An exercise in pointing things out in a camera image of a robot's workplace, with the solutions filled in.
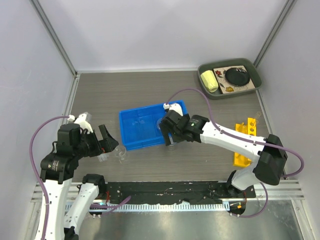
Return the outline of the clear glass flask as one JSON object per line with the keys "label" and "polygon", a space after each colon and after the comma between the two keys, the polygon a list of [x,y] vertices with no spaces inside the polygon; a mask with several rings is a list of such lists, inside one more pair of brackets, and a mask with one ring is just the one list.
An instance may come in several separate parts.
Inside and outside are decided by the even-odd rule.
{"label": "clear glass flask", "polygon": [[164,127],[164,123],[163,123],[163,118],[159,118],[157,121],[156,121],[156,127],[159,131],[161,131]]}

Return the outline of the small clear glass beaker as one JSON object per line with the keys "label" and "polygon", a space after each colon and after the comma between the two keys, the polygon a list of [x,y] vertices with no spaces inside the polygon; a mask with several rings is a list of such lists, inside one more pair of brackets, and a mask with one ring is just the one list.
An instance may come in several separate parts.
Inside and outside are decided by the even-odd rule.
{"label": "small clear glass beaker", "polygon": [[174,151],[176,149],[176,142],[173,140],[172,136],[169,135],[169,141],[170,141],[170,145],[168,146],[168,150],[169,151]]}

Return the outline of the blue divided plastic bin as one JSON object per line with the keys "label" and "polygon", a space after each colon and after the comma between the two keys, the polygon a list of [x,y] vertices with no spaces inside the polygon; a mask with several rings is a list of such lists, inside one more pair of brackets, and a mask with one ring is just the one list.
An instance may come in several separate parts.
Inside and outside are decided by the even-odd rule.
{"label": "blue divided plastic bin", "polygon": [[163,105],[163,103],[158,103],[119,112],[121,140],[127,151],[165,143],[157,125],[166,114]]}

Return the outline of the yellow test tube rack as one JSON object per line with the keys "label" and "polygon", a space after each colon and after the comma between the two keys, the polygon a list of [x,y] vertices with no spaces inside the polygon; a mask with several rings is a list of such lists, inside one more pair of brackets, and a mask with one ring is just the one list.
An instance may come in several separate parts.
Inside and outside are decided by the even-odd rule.
{"label": "yellow test tube rack", "polygon": [[[239,132],[239,133],[247,134],[250,136],[256,136],[257,135],[257,125],[253,125],[252,121],[253,121],[253,118],[251,118],[251,117],[247,118],[247,123],[245,123],[245,125],[246,125],[245,129],[240,129],[241,123],[236,123],[235,124],[235,131]],[[248,167],[251,163],[252,163],[252,160],[245,157],[244,155],[241,155],[237,152],[235,152],[233,154],[233,166],[245,168],[245,167]]]}

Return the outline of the clear glass test tube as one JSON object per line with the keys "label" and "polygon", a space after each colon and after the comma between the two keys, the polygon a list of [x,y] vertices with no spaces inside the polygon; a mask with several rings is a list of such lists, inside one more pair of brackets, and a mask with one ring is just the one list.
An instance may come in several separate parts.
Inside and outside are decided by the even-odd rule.
{"label": "clear glass test tube", "polygon": [[259,123],[259,118],[261,117],[261,115],[262,115],[262,113],[261,113],[260,111],[258,111],[258,112],[255,114],[254,118],[252,119],[252,124],[253,124],[254,126],[256,126],[256,125]]}

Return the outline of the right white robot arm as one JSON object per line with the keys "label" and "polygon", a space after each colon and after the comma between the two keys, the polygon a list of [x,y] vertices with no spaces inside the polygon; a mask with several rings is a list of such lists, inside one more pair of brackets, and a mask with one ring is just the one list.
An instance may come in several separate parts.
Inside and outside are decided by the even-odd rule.
{"label": "right white robot arm", "polygon": [[214,125],[206,117],[181,115],[175,110],[167,111],[159,128],[167,146],[184,141],[211,144],[250,159],[249,166],[234,170],[228,177],[225,184],[228,197],[236,198],[258,183],[277,186],[280,182],[288,155],[275,135],[267,138],[247,135]]}

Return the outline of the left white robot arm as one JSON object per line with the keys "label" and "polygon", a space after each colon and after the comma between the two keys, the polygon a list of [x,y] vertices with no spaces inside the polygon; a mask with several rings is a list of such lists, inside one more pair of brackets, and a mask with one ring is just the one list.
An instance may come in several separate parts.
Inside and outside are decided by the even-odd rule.
{"label": "left white robot arm", "polygon": [[99,174],[86,174],[78,195],[65,212],[67,196],[79,160],[110,153],[119,145],[105,125],[99,126],[102,139],[83,124],[68,123],[57,131],[53,150],[40,163],[42,206],[35,235],[37,240],[77,240],[80,226],[92,202],[107,192],[105,179]]}

